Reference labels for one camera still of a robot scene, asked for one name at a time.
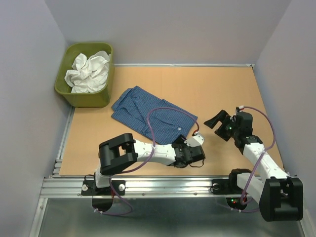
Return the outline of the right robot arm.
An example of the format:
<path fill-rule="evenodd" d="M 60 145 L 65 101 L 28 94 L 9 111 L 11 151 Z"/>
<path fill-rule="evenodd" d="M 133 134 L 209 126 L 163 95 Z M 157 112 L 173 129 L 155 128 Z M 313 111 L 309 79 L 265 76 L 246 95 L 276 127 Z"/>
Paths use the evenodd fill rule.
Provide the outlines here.
<path fill-rule="evenodd" d="M 236 108 L 231 116 L 221 110 L 215 117 L 204 122 L 209 128 L 221 122 L 215 134 L 223 140 L 234 140 L 241 154 L 253 165 L 252 171 L 233 169 L 227 180 L 227 187 L 233 193 L 240 190 L 241 205 L 245 195 L 250 195 L 258 204 L 260 214 L 267 222 L 300 221 L 303 218 L 303 183 L 283 171 L 268 154 L 262 140 L 253 134 L 253 116 Z"/>

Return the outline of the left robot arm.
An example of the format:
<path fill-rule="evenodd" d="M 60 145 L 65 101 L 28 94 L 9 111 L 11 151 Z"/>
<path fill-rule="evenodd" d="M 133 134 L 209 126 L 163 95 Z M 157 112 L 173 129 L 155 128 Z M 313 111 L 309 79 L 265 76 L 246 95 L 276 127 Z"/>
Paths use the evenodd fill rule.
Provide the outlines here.
<path fill-rule="evenodd" d="M 182 135 L 167 145 L 153 145 L 135 140 L 125 133 L 99 144 L 100 164 L 94 174 L 93 189 L 100 195 L 110 188 L 109 177 L 122 173 L 136 162 L 155 162 L 176 168 L 205 159 L 204 137 L 198 132 L 186 139 Z"/>

